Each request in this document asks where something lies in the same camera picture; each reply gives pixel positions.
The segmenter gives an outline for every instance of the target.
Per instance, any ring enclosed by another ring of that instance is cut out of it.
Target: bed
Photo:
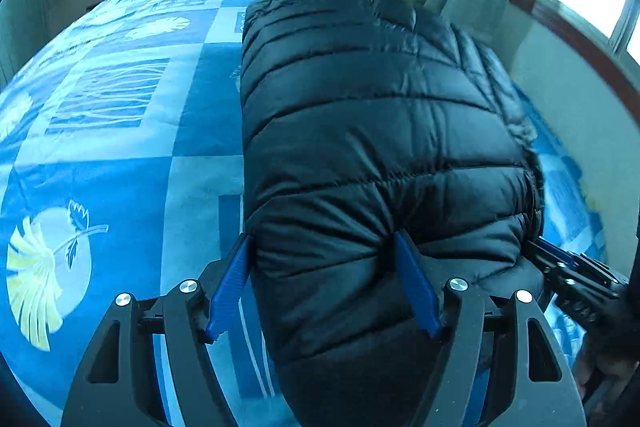
[[[105,1],[0,94],[0,351],[52,425],[111,299],[166,293],[226,255],[242,228],[238,89],[252,1]],[[523,100],[548,178],[545,234],[600,257],[602,226],[579,171]],[[552,307],[548,317],[572,359],[580,332]],[[154,342],[179,426],[166,349]],[[240,426],[297,425],[250,287],[209,354]]]

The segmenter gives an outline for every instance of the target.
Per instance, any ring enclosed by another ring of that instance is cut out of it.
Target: silver screw
[[[469,285],[466,283],[464,279],[459,279],[455,277],[455,279],[451,279],[449,281],[449,287],[456,292],[463,292],[469,288]]]
[[[116,304],[118,306],[126,306],[131,302],[131,295],[128,293],[121,293],[116,297]]]
[[[520,302],[524,302],[525,304],[528,304],[533,300],[533,297],[526,290],[518,290],[516,291],[516,299]]]
[[[192,293],[196,291],[197,287],[198,287],[198,283],[195,282],[193,279],[182,281],[180,283],[180,291],[182,293]]]

